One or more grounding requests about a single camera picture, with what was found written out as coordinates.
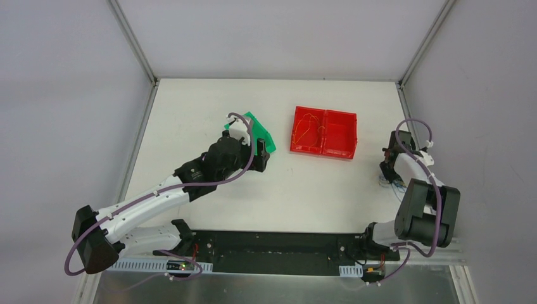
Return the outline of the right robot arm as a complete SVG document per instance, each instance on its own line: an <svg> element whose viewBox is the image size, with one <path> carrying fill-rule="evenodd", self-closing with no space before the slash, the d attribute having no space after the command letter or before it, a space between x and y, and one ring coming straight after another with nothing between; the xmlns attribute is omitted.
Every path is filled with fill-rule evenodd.
<svg viewBox="0 0 537 304"><path fill-rule="evenodd" d="M431 171L433 157L427 148L416 149L408 131L394 130L384 160L379 164L390 185L406 187L395 219L370 223L360 239L363 257L373 260L389 250L409 246L425 257L452 241L460 191L441 182Z"/></svg>

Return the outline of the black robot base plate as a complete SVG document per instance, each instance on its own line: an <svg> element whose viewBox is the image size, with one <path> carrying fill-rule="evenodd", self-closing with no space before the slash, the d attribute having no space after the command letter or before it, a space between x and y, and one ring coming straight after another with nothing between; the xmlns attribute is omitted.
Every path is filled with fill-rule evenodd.
<svg viewBox="0 0 537 304"><path fill-rule="evenodd" d="M197 230L170 250L210 263L212 271L230 274L337 276L356 262L400 259L400 254L369 246L358 234Z"/></svg>

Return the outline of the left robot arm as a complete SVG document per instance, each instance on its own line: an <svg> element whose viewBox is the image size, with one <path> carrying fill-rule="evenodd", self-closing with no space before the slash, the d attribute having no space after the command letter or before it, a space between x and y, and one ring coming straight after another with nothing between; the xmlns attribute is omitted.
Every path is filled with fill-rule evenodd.
<svg viewBox="0 0 537 304"><path fill-rule="evenodd" d="M219 185L230 183L246 171L263 172L270 153L266 141L258 138L232 137L228 130L199 157L176 168L172 175L147 191L114 205L94 210L89 205L75 214L72 229L73 248L65 261L79 254L82 271L97 274L127 254L172 250L178 256L188 255L193 248L192 232L183 220L142 227L142 224L175 207L214 192Z"/></svg>

